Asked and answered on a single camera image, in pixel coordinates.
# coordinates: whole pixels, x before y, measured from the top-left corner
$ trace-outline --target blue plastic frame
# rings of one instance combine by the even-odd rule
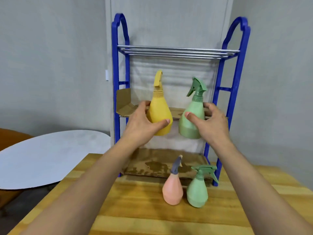
[[[116,113],[116,91],[119,89],[120,85],[125,85],[125,88],[130,87],[130,58],[129,54],[125,55],[125,81],[119,81],[119,60],[118,60],[118,27],[122,24],[123,28],[123,35],[125,39],[125,45],[130,45],[129,43],[129,36],[128,36],[128,30],[127,30],[127,23],[125,16],[122,13],[117,13],[114,17],[114,21],[112,22],[112,62],[113,62],[113,100],[114,100],[114,139],[115,143],[120,139],[120,116]],[[233,111],[235,108],[235,102],[237,98],[239,83],[240,83],[240,77],[242,72],[242,67],[244,65],[245,61],[245,55],[247,51],[249,36],[250,36],[250,27],[248,26],[248,20],[245,17],[237,17],[231,26],[229,27],[229,30],[227,32],[226,38],[222,44],[222,49],[227,49],[228,43],[230,39],[232,38],[233,32],[236,29],[237,25],[240,24],[240,30],[242,31],[242,37],[240,42],[239,53],[236,53],[235,55],[229,56],[226,59],[221,59],[218,66],[217,76],[216,76],[216,83],[215,83],[215,89],[214,89],[214,95],[213,95],[213,103],[217,104],[218,100],[218,94],[219,91],[229,91],[230,97],[228,102],[228,108],[226,117],[228,117],[228,126],[230,129],[230,125],[233,119]],[[237,63],[235,67],[234,77],[233,77],[233,84],[232,87],[221,87],[221,80],[222,80],[222,74],[224,69],[224,63],[225,60],[237,57]],[[204,156],[209,162],[208,154],[209,154],[209,144],[206,143],[204,148]],[[222,169],[222,163],[219,159],[217,159],[216,162],[217,170],[215,171],[215,176],[217,179],[219,179],[221,169]]]

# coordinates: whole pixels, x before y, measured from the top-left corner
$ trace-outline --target spray bottle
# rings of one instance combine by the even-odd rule
[[[208,191],[204,182],[203,175],[210,174],[213,180],[218,183],[218,180],[214,174],[216,166],[200,165],[191,168],[196,170],[197,174],[187,188],[187,199],[192,206],[196,208],[201,208],[208,200]]]
[[[182,184],[180,183],[180,180],[178,177],[179,166],[182,166],[182,155],[179,155],[178,158],[175,160],[171,169],[171,174],[167,178],[162,188],[163,198],[165,202],[170,205],[179,204],[183,195]]]
[[[178,126],[179,133],[186,138],[197,139],[201,137],[197,127],[186,119],[185,112],[189,111],[198,116],[198,118],[203,120],[205,119],[202,95],[206,90],[207,87],[205,86],[205,84],[200,79],[193,77],[193,84],[187,96],[190,96],[194,91],[196,92],[193,96],[191,103],[179,119]]]
[[[156,123],[164,119],[170,119],[170,123],[164,129],[158,131],[156,136],[163,136],[168,134],[171,130],[173,124],[173,117],[168,108],[166,100],[164,98],[163,88],[162,88],[162,70],[158,70],[154,79],[154,91],[153,97],[150,103],[149,110],[147,112],[147,118],[151,123]]]

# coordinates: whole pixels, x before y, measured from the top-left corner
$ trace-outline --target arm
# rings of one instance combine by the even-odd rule
[[[223,163],[255,234],[313,234],[313,227],[293,209],[237,150],[229,138],[228,121],[212,103],[204,103],[212,117],[201,120],[186,112],[201,136]]]
[[[129,118],[123,137],[75,183],[46,208],[22,233],[23,235],[88,234],[111,186],[136,148],[168,125],[169,120],[150,123],[141,102]]]

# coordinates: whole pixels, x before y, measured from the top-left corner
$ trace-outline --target hand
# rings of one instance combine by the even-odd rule
[[[136,148],[149,142],[155,133],[165,128],[170,123],[170,119],[151,123],[146,117],[146,106],[149,105],[150,101],[140,102],[138,108],[129,117],[122,136],[123,139],[127,139],[127,141],[131,142]]]
[[[208,116],[212,116],[210,119],[199,119],[191,112],[186,112],[185,117],[198,128],[202,138],[213,148],[230,141],[225,114],[213,103],[203,103],[203,106],[209,109]]]

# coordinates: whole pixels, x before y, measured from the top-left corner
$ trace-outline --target stained cardboard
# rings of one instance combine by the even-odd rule
[[[120,89],[116,91],[116,113],[118,113],[122,117],[129,117],[137,109],[137,107],[138,105],[134,105],[131,102],[130,88]],[[174,120],[179,120],[185,110],[183,108],[169,108]]]
[[[122,174],[169,177],[170,170],[176,158],[182,155],[182,167],[178,168],[180,178],[193,179],[196,171],[192,166],[206,165],[207,160],[203,155],[173,149],[137,149],[125,165]]]

